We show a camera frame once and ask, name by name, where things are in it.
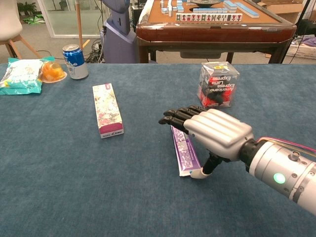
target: white basket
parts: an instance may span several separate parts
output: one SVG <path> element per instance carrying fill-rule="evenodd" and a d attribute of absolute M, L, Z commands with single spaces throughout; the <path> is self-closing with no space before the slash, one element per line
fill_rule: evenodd
<path fill-rule="evenodd" d="M 300 58 L 311 58 L 316 59 L 316 47 L 309 47 L 300 45 L 299 49 L 297 50 L 297 45 L 291 45 L 286 53 L 287 56 L 294 56 Z"/>

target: snack bag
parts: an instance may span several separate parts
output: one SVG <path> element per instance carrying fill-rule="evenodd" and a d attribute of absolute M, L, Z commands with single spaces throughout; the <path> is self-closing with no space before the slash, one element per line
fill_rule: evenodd
<path fill-rule="evenodd" d="M 40 69 L 45 61 L 54 61 L 54 57 L 43 59 L 8 59 L 8 68 L 0 81 L 0 95 L 20 95 L 40 93 Z"/>

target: green indicator light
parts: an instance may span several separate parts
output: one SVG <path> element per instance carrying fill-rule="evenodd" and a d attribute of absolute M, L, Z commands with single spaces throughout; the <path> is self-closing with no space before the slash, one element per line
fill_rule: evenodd
<path fill-rule="evenodd" d="M 283 174 L 276 173 L 276 174 L 274 174 L 273 178 L 278 184 L 285 183 L 285 176 Z"/>

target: glass wall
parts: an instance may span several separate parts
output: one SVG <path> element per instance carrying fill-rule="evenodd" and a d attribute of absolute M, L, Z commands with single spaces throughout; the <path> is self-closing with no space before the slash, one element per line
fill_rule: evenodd
<path fill-rule="evenodd" d="M 47 27 L 53 37 L 77 35 L 77 16 L 75 0 L 39 0 L 44 9 L 41 9 L 48 20 Z M 102 28 L 101 5 L 103 19 L 110 15 L 110 10 L 100 3 L 100 0 L 79 0 L 81 27 L 83 35 L 100 35 Z"/>

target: pink cable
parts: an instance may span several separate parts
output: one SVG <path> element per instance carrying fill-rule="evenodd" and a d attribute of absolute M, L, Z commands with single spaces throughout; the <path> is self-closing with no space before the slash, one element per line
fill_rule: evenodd
<path fill-rule="evenodd" d="M 295 142 L 290 142 L 290 141 L 287 141 L 287 140 L 283 140 L 283 139 L 279 139 L 279 138 L 274 138 L 274 137 L 266 137 L 266 138 L 269 138 L 269 139 L 272 139 L 272 140 L 276 140 L 276 141 L 280 141 L 280 142 L 284 142 L 284 143 L 287 143 L 287 144 L 290 144 L 290 145 L 293 145 L 293 146 L 296 146 L 296 147 L 300 147 L 300 148 L 303 148 L 303 149 L 305 149 L 305 150 L 314 152 L 314 153 L 316 154 L 316 150 L 315 150 L 315 149 L 310 148 L 310 147 L 306 147 L 306 146 L 304 146 L 304 145 L 301 145 L 301 144 L 298 144 L 298 143 L 295 143 Z"/>

